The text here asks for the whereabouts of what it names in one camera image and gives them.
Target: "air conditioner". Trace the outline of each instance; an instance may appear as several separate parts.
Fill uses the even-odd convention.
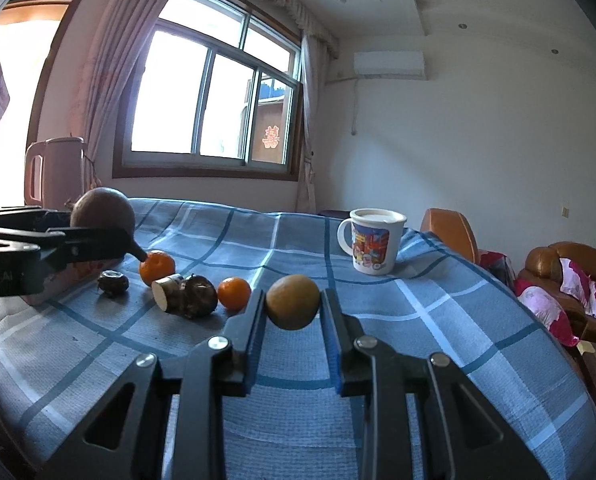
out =
[[[425,57],[419,50],[356,52],[354,69],[359,78],[426,80]]]

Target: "white wall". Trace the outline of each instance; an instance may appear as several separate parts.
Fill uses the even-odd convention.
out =
[[[596,247],[596,76],[485,37],[356,38],[330,78],[362,50],[422,49],[428,81],[328,84],[316,141],[318,208],[378,206],[420,226],[425,209],[461,211],[481,248],[516,270],[531,248]],[[561,216],[562,202],[571,210]]]
[[[51,72],[40,116],[38,140],[67,137],[69,113],[80,84],[81,69],[91,39],[108,0],[82,0],[68,27]],[[287,25],[282,11],[269,2],[259,5]],[[293,211],[297,183],[276,180],[234,178],[125,178],[111,179],[115,117],[101,139],[96,172],[105,186],[115,187],[128,196],[150,196],[220,202],[262,211]]]

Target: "electric kettle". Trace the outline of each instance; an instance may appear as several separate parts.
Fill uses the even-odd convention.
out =
[[[29,146],[25,155],[25,204],[60,211],[67,201],[75,203],[85,193],[85,147],[80,137],[58,137]],[[40,169],[35,171],[34,161],[38,159]]]

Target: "orange fruit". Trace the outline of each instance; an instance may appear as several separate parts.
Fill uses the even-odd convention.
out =
[[[244,308],[251,296],[251,287],[242,278],[227,278],[218,285],[218,301],[227,310],[240,310]]]
[[[152,286],[152,282],[175,274],[176,263],[165,251],[150,251],[147,259],[140,262],[138,272],[144,284]]]

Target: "plaid tablecloth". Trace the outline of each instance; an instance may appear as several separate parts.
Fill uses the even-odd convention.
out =
[[[393,274],[376,278],[352,268],[331,218],[173,200],[132,205],[137,242],[167,251],[182,274],[216,284],[241,276],[263,288],[306,274],[397,351],[446,352],[553,479],[564,480],[593,445],[594,408],[557,343],[507,288],[432,235],[406,230]],[[197,322],[165,314],[136,259],[119,268],[130,279],[124,298],[110,300],[89,282],[37,307],[0,300],[0,414],[37,464],[139,353],[184,355],[226,319],[222,306]],[[249,397],[224,400],[224,430],[231,480],[358,477],[362,400],[332,389],[318,320],[296,332],[267,323],[256,384]]]

